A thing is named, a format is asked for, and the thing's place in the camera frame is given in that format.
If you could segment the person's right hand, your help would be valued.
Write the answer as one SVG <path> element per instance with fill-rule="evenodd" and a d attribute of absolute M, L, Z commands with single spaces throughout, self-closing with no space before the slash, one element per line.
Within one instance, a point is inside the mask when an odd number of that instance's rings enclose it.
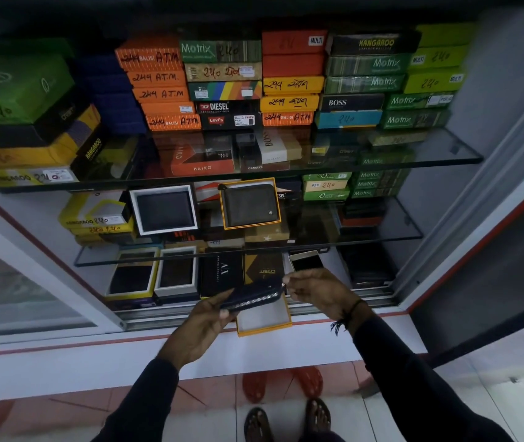
<path fill-rule="evenodd" d="M 313 305 L 329 319 L 332 319 L 333 322 L 341 318 L 344 311 L 348 310 L 358 299 L 361 299 L 325 268 L 287 274 L 283 277 L 283 283 L 285 285 L 287 283 L 312 283 L 311 297 L 292 298 L 296 301 Z"/>

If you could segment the dark blue zip wallet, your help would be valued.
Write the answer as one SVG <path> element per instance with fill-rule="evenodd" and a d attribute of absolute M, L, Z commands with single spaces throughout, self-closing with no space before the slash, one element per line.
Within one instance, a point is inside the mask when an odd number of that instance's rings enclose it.
<path fill-rule="evenodd" d="M 237 286 L 220 306 L 221 310 L 238 313 L 257 306 L 271 304 L 286 293 L 282 277 L 268 277 Z"/>

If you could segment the orange-edged empty box tray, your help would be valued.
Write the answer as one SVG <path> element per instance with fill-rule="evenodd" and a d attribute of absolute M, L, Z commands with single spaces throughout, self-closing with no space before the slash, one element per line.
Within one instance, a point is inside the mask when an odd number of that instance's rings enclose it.
<path fill-rule="evenodd" d="M 236 323 L 238 337 L 272 332 L 293 325 L 285 295 L 272 303 L 240 311 Z"/>

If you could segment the black thread wristband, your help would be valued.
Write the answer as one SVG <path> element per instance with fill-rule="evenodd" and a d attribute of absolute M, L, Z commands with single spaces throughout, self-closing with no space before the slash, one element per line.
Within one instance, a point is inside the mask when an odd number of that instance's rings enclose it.
<path fill-rule="evenodd" d="M 344 331 L 353 336 L 360 324 L 371 314 L 370 306 L 364 300 L 358 299 L 348 310 L 343 312 L 341 318 L 331 324 L 330 330 L 336 336 Z"/>

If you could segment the red slipper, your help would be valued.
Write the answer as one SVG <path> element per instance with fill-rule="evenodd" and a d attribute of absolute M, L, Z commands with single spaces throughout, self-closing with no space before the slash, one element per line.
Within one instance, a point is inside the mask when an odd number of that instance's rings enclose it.
<path fill-rule="evenodd" d="M 242 391 L 249 403 L 259 404 L 266 395 L 267 372 L 249 372 L 242 376 Z"/>
<path fill-rule="evenodd" d="M 322 373 L 316 366 L 303 366 L 291 370 L 304 396 L 308 399 L 319 398 L 323 392 Z"/>

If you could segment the black wallet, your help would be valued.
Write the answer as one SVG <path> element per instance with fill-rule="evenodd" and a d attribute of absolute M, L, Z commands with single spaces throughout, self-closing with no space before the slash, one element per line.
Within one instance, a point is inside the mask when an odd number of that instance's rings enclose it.
<path fill-rule="evenodd" d="M 144 231 L 192 227 L 195 224 L 187 191 L 144 194 L 136 200 Z"/>

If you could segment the lower glass shelf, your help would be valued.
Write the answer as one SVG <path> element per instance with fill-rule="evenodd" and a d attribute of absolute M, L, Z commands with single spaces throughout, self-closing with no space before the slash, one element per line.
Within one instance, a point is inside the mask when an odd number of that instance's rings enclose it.
<path fill-rule="evenodd" d="M 406 208 L 396 197 L 380 200 L 376 212 L 352 219 L 354 226 L 345 224 L 344 201 L 303 201 L 286 199 L 280 202 L 281 222 L 287 222 L 288 240 L 269 243 L 245 243 L 244 230 L 224 229 L 221 203 L 199 205 L 199 228 L 145 237 L 144 243 L 123 245 L 106 243 L 85 245 L 76 254 L 74 267 L 115 266 L 118 253 L 136 247 L 164 248 L 197 246 L 196 258 L 213 252 L 238 253 L 298 253 L 309 250 L 327 252 L 332 247 L 377 242 L 406 242 L 420 240 L 424 235 Z"/>

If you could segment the glass shelf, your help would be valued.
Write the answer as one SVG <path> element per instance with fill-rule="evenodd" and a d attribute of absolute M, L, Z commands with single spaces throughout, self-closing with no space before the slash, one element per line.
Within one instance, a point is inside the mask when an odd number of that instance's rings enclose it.
<path fill-rule="evenodd" d="M 277 127 L 288 152 L 288 161 L 262 164 L 256 132 L 206 131 L 157 133 L 143 135 L 141 159 L 127 180 L 98 183 L 65 183 L 30 187 L 0 188 L 2 194 L 32 192 L 96 192 L 106 190 L 133 190 L 204 182 L 222 183 L 230 180 L 253 180 L 273 177 L 277 180 L 306 174 L 380 171 L 395 169 L 423 169 L 456 165 L 478 164 L 483 156 L 457 138 L 446 128 L 428 131 L 422 142 L 406 145 L 373 147 L 368 135 L 372 130 L 320 130 L 315 127 Z M 233 173 L 176 177 L 170 171 L 174 145 L 186 136 L 197 133 L 230 134 L 234 139 Z M 363 153 L 413 152 L 412 163 L 361 165 Z"/>
<path fill-rule="evenodd" d="M 377 242 L 406 242 L 420 240 L 424 235 L 406 208 L 396 197 L 380 200 L 376 212 L 352 219 L 354 226 L 345 224 L 344 201 L 303 201 L 286 199 L 280 202 L 281 222 L 287 222 L 288 240 L 269 243 L 245 243 L 244 230 L 224 229 L 221 203 L 199 205 L 199 228 L 145 237 L 144 243 L 123 245 L 106 243 L 85 245 L 76 254 L 74 267 L 115 266 L 118 253 L 136 247 L 164 248 L 197 246 L 196 258 L 213 252 L 238 253 L 298 253 L 309 250 L 327 252 L 332 247 Z"/>

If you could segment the orange and black box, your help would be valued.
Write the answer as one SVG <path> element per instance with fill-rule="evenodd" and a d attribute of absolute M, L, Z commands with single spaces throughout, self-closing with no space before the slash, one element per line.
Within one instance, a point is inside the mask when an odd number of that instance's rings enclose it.
<path fill-rule="evenodd" d="M 197 133 L 174 145 L 170 159 L 173 176 L 222 175 L 234 170 L 234 139 L 230 134 Z"/>

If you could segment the light blue box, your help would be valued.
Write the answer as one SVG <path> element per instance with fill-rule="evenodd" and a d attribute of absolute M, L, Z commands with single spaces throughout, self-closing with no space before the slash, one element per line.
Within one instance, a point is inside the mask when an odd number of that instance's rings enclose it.
<path fill-rule="evenodd" d="M 315 114 L 315 125 L 319 130 L 375 127 L 380 123 L 382 114 L 382 110 L 317 112 Z"/>

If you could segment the sliding glass door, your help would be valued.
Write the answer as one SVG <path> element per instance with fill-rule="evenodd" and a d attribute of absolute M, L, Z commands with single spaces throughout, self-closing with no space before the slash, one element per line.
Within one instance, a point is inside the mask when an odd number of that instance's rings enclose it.
<path fill-rule="evenodd" d="M 115 334 L 124 322 L 64 261 L 74 242 L 50 206 L 57 197 L 0 193 L 0 345 Z"/>

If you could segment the olive box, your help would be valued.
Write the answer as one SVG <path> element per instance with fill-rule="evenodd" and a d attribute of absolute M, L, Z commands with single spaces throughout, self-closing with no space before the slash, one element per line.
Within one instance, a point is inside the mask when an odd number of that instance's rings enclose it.
<path fill-rule="evenodd" d="M 413 144 L 428 137 L 428 131 L 373 131 L 368 140 L 373 147 Z"/>

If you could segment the black and yellow box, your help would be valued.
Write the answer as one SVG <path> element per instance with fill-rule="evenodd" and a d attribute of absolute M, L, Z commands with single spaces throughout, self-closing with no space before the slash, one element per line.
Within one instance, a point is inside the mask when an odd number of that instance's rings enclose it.
<path fill-rule="evenodd" d="M 127 180 L 141 159 L 143 135 L 112 135 L 100 129 L 82 146 L 69 169 L 74 183 Z"/>

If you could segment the glass display counter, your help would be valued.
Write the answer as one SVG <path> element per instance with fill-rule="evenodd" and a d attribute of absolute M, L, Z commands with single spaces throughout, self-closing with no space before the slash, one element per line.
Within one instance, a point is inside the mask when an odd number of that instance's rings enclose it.
<path fill-rule="evenodd" d="M 471 410 L 524 442 L 524 328 L 435 371 Z"/>

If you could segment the red-orange box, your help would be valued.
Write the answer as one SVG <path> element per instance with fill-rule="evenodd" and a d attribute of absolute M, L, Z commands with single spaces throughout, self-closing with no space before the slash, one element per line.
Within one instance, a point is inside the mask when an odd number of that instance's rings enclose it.
<path fill-rule="evenodd" d="M 321 76 L 324 60 L 322 53 L 263 55 L 263 78 Z"/>
<path fill-rule="evenodd" d="M 322 54 L 327 34 L 326 29 L 265 30 L 261 33 L 262 54 Z"/>

